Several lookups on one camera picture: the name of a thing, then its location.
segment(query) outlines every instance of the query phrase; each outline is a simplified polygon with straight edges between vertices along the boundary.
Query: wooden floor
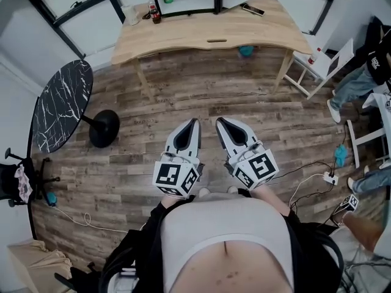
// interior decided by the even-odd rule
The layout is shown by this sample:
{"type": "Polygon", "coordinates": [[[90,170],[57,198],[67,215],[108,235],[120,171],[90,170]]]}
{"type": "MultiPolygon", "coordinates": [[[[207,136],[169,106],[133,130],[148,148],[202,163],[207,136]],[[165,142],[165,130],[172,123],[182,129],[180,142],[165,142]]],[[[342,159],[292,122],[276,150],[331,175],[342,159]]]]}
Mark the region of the wooden floor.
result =
{"type": "MultiPolygon", "coordinates": [[[[97,149],[89,142],[88,125],[82,122],[57,152],[44,155],[34,151],[37,162],[46,156],[52,159],[48,176],[61,177],[61,182],[51,188],[58,197],[58,208],[79,222],[84,222],[84,213],[88,212],[93,225],[139,229],[161,198],[159,190],[152,186],[154,163],[164,150],[169,133],[192,117],[202,125],[199,158],[206,165],[195,192],[202,186],[225,191],[228,186],[239,185],[223,167],[226,154],[214,128],[215,119],[220,116],[250,125],[264,146],[272,150],[280,175],[314,161],[332,165],[334,150],[344,139],[345,120],[359,119],[354,127],[360,136],[365,133],[368,118],[359,118],[350,103],[342,110],[339,125],[330,117],[326,100],[346,70],[339,72],[311,101],[286,81],[272,95],[283,54],[281,49],[262,48],[256,49],[251,58],[240,59],[236,49],[185,50],[142,59],[142,68],[158,100],[156,104],[149,104],[141,96],[131,65],[96,72],[86,115],[93,117],[103,109],[112,109],[120,116],[120,132],[110,147],[97,149]]],[[[290,76],[297,79],[300,72],[292,66],[290,76]]],[[[302,84],[308,90],[314,88],[310,78],[302,84]]],[[[340,177],[338,185],[328,194],[301,200],[298,214],[303,221],[327,219],[335,205],[350,194],[346,178],[361,176],[365,161],[373,162],[371,151],[360,147],[363,164],[355,170],[347,128],[345,146],[346,164],[335,172],[340,177]]],[[[287,202],[299,182],[326,170],[327,167],[315,164],[270,184],[287,202]]],[[[321,176],[315,176],[300,187],[296,196],[328,188],[321,176]]],[[[383,191],[360,197],[360,212],[379,219],[383,200],[383,191]]],[[[38,238],[49,249],[63,251],[82,269],[91,261],[102,266],[125,235],[79,226],[42,201],[35,201],[32,209],[38,238]]]]}

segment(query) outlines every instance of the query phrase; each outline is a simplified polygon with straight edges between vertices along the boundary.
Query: black marble table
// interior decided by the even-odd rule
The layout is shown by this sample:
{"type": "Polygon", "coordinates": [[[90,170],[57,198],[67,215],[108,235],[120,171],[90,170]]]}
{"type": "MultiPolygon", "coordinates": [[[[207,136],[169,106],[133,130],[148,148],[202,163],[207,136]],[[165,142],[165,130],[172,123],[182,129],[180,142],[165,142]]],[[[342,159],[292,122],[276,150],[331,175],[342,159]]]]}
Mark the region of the black marble table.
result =
{"type": "Polygon", "coordinates": [[[84,116],[92,83],[91,66],[83,60],[66,64],[50,79],[34,111],[33,140],[40,151],[58,150],[81,120],[90,125],[90,140],[96,147],[104,148],[114,141],[120,125],[115,112],[104,110],[93,120],[84,116]]]}

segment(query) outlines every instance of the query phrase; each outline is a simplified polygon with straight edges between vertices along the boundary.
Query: person's hand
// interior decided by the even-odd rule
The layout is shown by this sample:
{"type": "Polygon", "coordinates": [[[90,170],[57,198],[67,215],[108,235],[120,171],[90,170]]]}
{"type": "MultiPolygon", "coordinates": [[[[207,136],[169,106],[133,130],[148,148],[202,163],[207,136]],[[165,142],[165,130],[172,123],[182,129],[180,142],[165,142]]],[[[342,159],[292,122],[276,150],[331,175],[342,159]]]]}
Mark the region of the person's hand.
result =
{"type": "Polygon", "coordinates": [[[161,204],[164,206],[164,208],[167,209],[167,208],[173,206],[178,201],[180,201],[180,199],[165,195],[164,198],[161,200],[161,204]]]}

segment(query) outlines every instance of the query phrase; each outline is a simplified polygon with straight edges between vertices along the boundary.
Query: teal item on floor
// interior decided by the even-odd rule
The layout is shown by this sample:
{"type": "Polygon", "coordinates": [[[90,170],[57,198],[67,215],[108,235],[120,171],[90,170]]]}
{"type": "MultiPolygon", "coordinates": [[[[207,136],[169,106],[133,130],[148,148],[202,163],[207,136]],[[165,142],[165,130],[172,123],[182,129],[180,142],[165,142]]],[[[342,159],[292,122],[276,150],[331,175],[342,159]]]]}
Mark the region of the teal item on floor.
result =
{"type": "Polygon", "coordinates": [[[250,57],[253,50],[254,50],[254,46],[240,46],[239,47],[240,54],[245,57],[250,57]]]}
{"type": "Polygon", "coordinates": [[[337,166],[343,167],[345,164],[345,159],[348,156],[348,151],[343,144],[335,149],[334,156],[335,160],[337,161],[337,166]]]}
{"type": "Polygon", "coordinates": [[[54,194],[53,192],[48,192],[48,193],[46,194],[46,196],[48,197],[49,206],[55,206],[56,203],[57,203],[56,194],[54,194]]]}

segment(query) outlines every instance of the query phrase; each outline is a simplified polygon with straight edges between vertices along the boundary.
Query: power adapter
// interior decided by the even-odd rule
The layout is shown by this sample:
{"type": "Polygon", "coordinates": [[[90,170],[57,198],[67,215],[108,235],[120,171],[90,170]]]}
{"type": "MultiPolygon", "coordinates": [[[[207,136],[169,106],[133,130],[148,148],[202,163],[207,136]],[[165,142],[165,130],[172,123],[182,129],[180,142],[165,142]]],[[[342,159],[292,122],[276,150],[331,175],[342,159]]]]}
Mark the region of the power adapter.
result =
{"type": "Polygon", "coordinates": [[[324,172],[323,180],[325,180],[325,182],[331,183],[331,184],[333,184],[335,186],[338,184],[338,176],[333,175],[331,177],[329,172],[324,172]]]}

